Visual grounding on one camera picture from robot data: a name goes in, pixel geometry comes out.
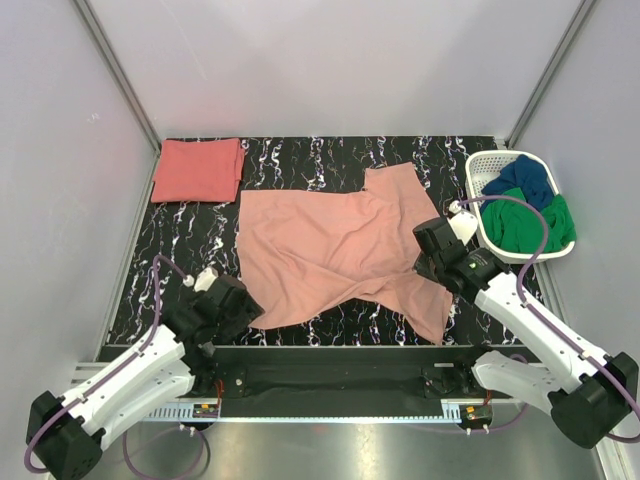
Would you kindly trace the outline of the pink t shirt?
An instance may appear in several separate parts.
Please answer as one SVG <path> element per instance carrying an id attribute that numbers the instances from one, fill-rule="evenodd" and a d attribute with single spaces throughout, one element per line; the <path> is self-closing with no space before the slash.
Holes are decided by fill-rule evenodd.
<path id="1" fill-rule="evenodd" d="M 413 234 L 438 216 L 410 163 L 366 170 L 358 192 L 243 191 L 240 275 L 264 311 L 252 327 L 298 325 L 360 299 L 441 343 L 452 296 L 415 272 L 421 249 Z"/>

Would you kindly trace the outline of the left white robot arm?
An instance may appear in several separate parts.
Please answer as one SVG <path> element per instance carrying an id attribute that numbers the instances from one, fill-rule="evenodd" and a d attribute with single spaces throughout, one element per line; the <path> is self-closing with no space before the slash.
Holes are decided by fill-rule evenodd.
<path id="1" fill-rule="evenodd" d="M 38 473 L 81 479 L 126 430 L 183 396 L 219 388 L 214 352 L 263 314 L 234 277 L 223 275 L 162 308 L 158 324 L 93 377 L 31 404 L 25 463 Z"/>

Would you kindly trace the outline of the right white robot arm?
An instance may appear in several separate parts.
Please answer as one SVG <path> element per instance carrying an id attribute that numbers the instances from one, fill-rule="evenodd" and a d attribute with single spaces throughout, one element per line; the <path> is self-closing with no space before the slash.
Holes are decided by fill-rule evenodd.
<path id="1" fill-rule="evenodd" d="M 526 292 L 491 251 L 469 250 L 464 235 L 473 230 L 446 217 L 415 227 L 421 250 L 416 272 L 498 320 L 540 364 L 486 351 L 454 371 L 455 387 L 470 397 L 484 389 L 505 393 L 549 415 L 574 444 L 594 448 L 638 412 L 637 362 L 624 352 L 612 356 L 578 335 Z"/>

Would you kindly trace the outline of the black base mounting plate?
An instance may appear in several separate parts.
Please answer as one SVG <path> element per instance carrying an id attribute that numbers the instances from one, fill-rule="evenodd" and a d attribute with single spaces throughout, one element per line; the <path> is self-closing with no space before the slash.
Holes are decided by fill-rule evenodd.
<path id="1" fill-rule="evenodd" d="M 221 403 L 369 406 L 471 399 L 487 393 L 471 374 L 483 347 L 219 347 Z"/>

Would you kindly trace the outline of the green t shirt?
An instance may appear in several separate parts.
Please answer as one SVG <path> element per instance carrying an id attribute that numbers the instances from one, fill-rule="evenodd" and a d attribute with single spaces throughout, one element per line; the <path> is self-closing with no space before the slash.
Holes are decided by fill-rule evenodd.
<path id="1" fill-rule="evenodd" d="M 482 205 L 481 218 L 487 238 L 500 249 L 532 254 L 543 239 L 543 227 L 528 208 L 508 200 L 487 201 Z M 549 233 L 544 253 L 555 253 L 577 240 L 575 224 L 562 195 L 555 195 L 551 204 L 539 211 Z"/>

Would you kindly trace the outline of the white plastic laundry basket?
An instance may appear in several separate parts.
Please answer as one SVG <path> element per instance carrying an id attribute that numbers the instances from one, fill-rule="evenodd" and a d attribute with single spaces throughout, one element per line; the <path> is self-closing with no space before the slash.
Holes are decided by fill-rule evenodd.
<path id="1" fill-rule="evenodd" d="M 477 216 L 481 222 L 481 226 L 478 230 L 478 240 L 479 243 L 491 250 L 494 254 L 496 254 L 499 258 L 501 258 L 506 263 L 511 264 L 524 264 L 528 259 L 534 254 L 523 254 L 523 253 L 512 253 L 507 252 L 499 247 L 495 246 L 488 238 L 484 229 L 483 221 L 481 218 L 481 213 L 483 210 L 482 205 L 487 206 L 487 201 L 491 200 L 508 200 L 512 202 L 516 202 L 524 207 L 528 208 L 532 211 L 540 220 L 542 227 L 547 226 L 545 219 L 539 213 L 539 211 L 530 205 L 523 197 L 521 190 L 518 188 L 514 188 L 506 192 L 505 195 L 484 195 L 482 193 L 483 188 L 492 180 L 496 179 L 500 171 L 509 163 L 513 162 L 519 155 L 524 154 L 540 162 L 546 169 L 546 172 L 549 177 L 549 183 L 551 188 L 553 189 L 555 195 L 561 195 L 560 191 L 556 185 L 555 180 L 548 168 L 548 166 L 537 156 L 526 153 L 526 152 L 518 152 L 512 150 L 492 150 L 492 151 L 482 151 L 473 154 L 466 162 L 466 190 L 467 196 L 472 198 L 474 201 L 469 205 L 472 213 Z M 537 258 L 539 262 L 544 262 L 551 259 L 561 258 L 563 256 L 568 255 L 574 248 L 576 241 L 571 242 L 566 248 L 559 252 L 555 253 L 541 253 L 541 255 Z"/>

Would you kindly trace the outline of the blue t shirt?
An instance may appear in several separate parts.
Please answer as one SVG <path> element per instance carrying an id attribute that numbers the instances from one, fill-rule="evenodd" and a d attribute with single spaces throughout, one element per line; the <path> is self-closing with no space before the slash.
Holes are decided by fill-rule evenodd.
<path id="1" fill-rule="evenodd" d="M 555 196 L 545 167 L 524 154 L 507 164 L 499 176 L 483 188 L 482 193 L 505 195 L 514 188 L 520 189 L 524 199 L 538 211 L 548 207 Z"/>

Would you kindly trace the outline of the folded red t shirt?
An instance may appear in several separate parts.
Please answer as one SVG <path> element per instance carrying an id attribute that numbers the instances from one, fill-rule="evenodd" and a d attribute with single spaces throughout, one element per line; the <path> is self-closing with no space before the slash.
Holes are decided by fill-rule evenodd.
<path id="1" fill-rule="evenodd" d="M 152 203 L 234 202 L 245 149 L 238 138 L 187 142 L 165 140 L 153 178 Z"/>

